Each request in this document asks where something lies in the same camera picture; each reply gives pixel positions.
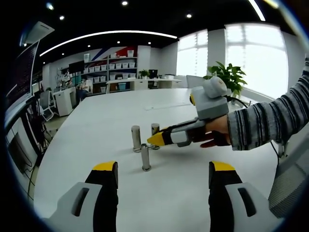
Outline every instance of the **green leaves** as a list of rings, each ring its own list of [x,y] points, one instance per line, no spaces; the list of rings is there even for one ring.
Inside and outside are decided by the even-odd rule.
[[[239,66],[233,66],[232,64],[228,64],[228,67],[216,61],[218,66],[209,66],[207,70],[211,73],[211,75],[204,76],[204,79],[209,80],[213,76],[220,77],[226,87],[232,90],[234,96],[239,95],[242,91],[242,85],[247,85],[247,82],[243,80],[242,75],[246,75],[245,72],[241,70]]]

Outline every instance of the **bright window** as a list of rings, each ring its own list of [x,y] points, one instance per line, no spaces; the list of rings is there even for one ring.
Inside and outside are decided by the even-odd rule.
[[[288,62],[280,29],[266,24],[225,28],[225,63],[242,67],[245,87],[274,99],[286,93]]]
[[[207,72],[208,34],[206,30],[179,39],[177,75],[205,76]]]

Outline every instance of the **striped sleeve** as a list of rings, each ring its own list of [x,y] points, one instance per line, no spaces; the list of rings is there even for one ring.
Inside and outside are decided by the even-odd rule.
[[[250,150],[271,140],[285,143],[309,121],[309,55],[302,77],[280,98],[228,114],[233,150]]]

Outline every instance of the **ceiling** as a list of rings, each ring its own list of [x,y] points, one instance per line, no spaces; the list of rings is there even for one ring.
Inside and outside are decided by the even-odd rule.
[[[121,0],[49,0],[54,6],[46,8],[46,1],[26,1],[23,5],[23,20],[19,29],[28,22],[42,21],[55,29],[40,41],[38,54],[69,39],[109,30],[145,30],[182,37],[192,32],[208,29],[221,29],[224,24],[236,22],[260,22],[258,15],[248,0],[127,0],[122,6]],[[276,24],[283,31],[292,33],[280,13],[265,2],[257,1],[266,22]],[[37,56],[35,68],[41,69],[43,62],[53,62],[65,56],[90,49],[148,45],[162,48],[177,39],[145,34],[109,34],[92,36],[65,44],[53,51]]]

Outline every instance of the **stainless steel post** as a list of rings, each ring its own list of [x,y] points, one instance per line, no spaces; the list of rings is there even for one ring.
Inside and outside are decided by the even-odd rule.
[[[140,127],[132,126],[132,140],[133,140],[133,151],[140,152],[141,144],[140,144]]]
[[[159,132],[159,130],[160,130],[160,125],[159,125],[159,123],[152,123],[152,124],[151,124],[151,135],[157,134],[157,133]],[[160,149],[160,147],[157,146],[157,145],[151,145],[150,148],[151,148],[152,150],[158,150],[158,149]]]
[[[141,161],[143,163],[143,166],[141,167],[145,172],[150,171],[151,166],[149,162],[149,150],[147,144],[141,145]]]

